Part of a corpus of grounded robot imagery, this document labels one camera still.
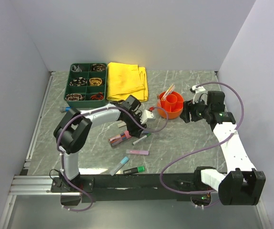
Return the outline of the orange round divided container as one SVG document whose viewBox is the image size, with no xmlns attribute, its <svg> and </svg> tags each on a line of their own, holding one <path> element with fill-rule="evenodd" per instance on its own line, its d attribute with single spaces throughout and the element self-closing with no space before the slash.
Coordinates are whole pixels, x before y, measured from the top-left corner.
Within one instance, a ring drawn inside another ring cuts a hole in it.
<svg viewBox="0 0 274 229">
<path fill-rule="evenodd" d="M 157 106 L 167 112 L 168 119 L 178 118 L 183 111 L 183 97 L 179 93 L 173 91 L 165 100 L 162 100 L 164 93 L 165 92 L 160 93 L 160 102 L 157 102 Z"/>
</svg>

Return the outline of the orange pen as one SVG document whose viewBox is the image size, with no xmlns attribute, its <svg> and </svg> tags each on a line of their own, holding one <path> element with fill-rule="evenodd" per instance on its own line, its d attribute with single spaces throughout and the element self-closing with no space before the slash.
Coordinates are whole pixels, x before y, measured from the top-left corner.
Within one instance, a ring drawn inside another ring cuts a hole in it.
<svg viewBox="0 0 274 229">
<path fill-rule="evenodd" d="M 162 96 L 161 100 L 165 101 L 166 97 L 174 90 L 174 88 L 175 88 L 174 84 L 171 84 L 171 86 L 168 88 L 168 90 Z"/>
</svg>

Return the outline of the dark blue pen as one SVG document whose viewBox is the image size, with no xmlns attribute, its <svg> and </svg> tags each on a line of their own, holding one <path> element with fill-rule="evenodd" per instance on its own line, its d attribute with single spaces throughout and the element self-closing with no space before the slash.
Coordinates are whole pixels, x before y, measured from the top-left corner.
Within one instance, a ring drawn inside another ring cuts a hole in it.
<svg viewBox="0 0 274 229">
<path fill-rule="evenodd" d="M 161 107 L 161 101 L 158 94 L 156 95 L 156 98 L 157 98 L 157 105 Z"/>
</svg>

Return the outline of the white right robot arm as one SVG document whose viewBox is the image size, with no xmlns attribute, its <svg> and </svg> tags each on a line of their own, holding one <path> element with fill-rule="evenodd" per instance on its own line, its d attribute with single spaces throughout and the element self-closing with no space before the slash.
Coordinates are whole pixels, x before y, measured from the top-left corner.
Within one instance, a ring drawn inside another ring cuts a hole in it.
<svg viewBox="0 0 274 229">
<path fill-rule="evenodd" d="M 237 124 L 231 112 L 225 111 L 225 94 L 206 91 L 202 86 L 192 89 L 194 97 L 183 103 L 180 118 L 185 122 L 204 119 L 221 144 L 227 173 L 212 167 L 198 167 L 193 178 L 194 187 L 207 186 L 218 192 L 223 205 L 257 205 L 266 182 L 264 172 L 256 170 L 247 156 L 237 133 Z"/>
</svg>

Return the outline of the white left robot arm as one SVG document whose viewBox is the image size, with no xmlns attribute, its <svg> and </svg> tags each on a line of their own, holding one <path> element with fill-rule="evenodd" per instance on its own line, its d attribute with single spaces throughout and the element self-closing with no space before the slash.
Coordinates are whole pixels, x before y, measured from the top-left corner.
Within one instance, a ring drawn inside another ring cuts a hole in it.
<svg viewBox="0 0 274 229">
<path fill-rule="evenodd" d="M 126 100 L 114 101 L 103 107 L 79 111 L 72 108 L 54 130 L 57 150 L 61 153 L 59 177 L 67 191 L 81 187 L 78 152 L 84 146 L 92 128 L 108 122 L 123 121 L 130 136 L 140 137 L 147 125 L 142 122 L 141 102 L 133 95 Z"/>
</svg>

